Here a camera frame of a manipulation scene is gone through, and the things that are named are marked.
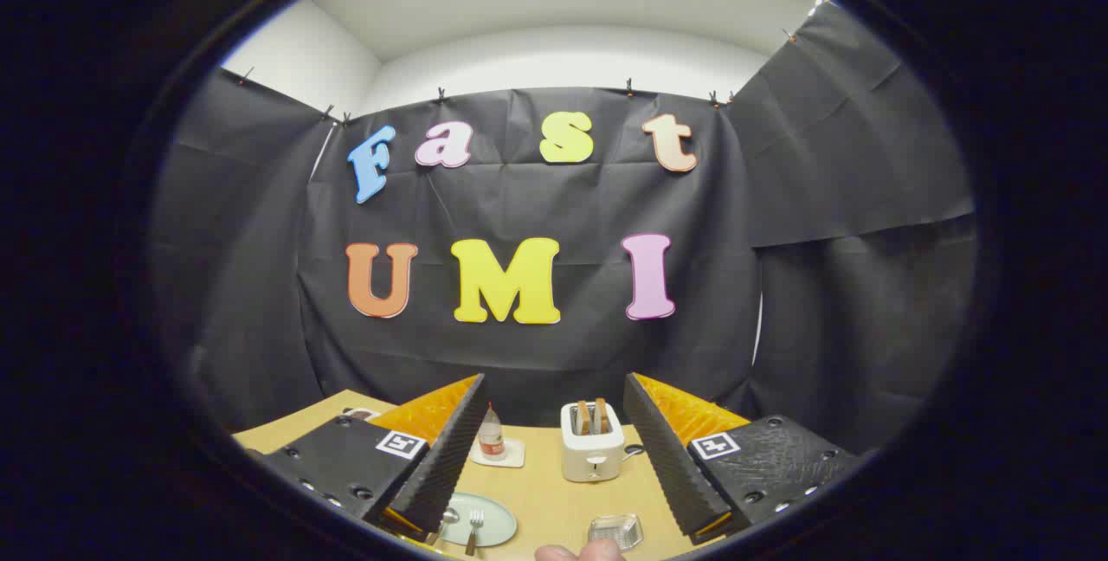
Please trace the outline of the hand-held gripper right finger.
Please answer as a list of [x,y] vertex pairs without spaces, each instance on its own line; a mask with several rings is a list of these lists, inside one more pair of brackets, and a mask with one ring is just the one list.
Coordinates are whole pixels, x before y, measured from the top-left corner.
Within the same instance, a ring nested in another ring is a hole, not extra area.
[[799,508],[861,462],[787,416],[747,420],[642,373],[626,376],[622,408],[694,545]]

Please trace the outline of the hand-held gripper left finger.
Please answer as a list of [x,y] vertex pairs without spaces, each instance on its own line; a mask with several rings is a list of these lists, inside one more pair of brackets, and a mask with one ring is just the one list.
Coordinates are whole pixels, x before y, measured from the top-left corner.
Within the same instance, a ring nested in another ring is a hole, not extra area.
[[249,453],[328,508],[423,542],[441,524],[486,409],[486,376],[476,373],[372,418],[339,414]]

